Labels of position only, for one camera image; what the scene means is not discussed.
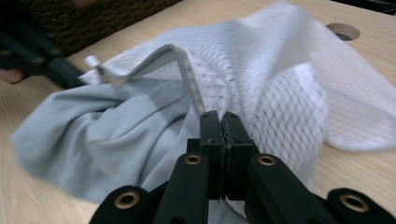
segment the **table surface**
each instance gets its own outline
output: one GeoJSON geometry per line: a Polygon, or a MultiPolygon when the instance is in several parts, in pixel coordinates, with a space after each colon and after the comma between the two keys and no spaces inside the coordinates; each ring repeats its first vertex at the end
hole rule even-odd
{"type": "MultiPolygon", "coordinates": [[[[361,36],[350,45],[396,85],[396,17],[326,0],[290,0],[324,25],[343,22],[361,36]]],[[[84,71],[83,59],[102,62],[166,29],[209,24],[245,17],[274,1],[184,0],[72,55],[68,60],[84,71]]],[[[27,175],[16,162],[8,137],[50,93],[60,89],[44,77],[29,77],[17,85],[0,82],[0,223],[88,223],[97,204],[75,199],[52,185],[27,175]]],[[[396,216],[396,150],[350,153],[324,145],[315,175],[314,192],[347,187],[365,193],[396,216]]]]}

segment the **white cloth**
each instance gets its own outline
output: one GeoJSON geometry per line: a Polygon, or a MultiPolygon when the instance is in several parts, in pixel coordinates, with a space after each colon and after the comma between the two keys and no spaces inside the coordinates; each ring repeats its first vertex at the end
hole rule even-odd
{"type": "MultiPolygon", "coordinates": [[[[22,167],[81,198],[160,185],[210,110],[239,115],[259,150],[308,187],[323,139],[354,151],[396,147],[395,88],[284,1],[242,20],[169,30],[104,68],[129,80],[54,93],[12,136],[22,167]]],[[[242,222],[211,207],[212,221],[242,222]]]]}

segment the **gray cloth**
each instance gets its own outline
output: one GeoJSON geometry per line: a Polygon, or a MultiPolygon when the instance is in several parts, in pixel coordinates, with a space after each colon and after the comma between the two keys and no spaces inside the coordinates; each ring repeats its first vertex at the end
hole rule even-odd
{"type": "Polygon", "coordinates": [[[27,172],[101,202],[121,186],[153,189],[167,180],[169,160],[198,136],[195,116],[184,121],[189,110],[180,81],[142,77],[85,86],[52,94],[11,140],[27,172]],[[151,172],[164,161],[159,173],[151,172]]]}

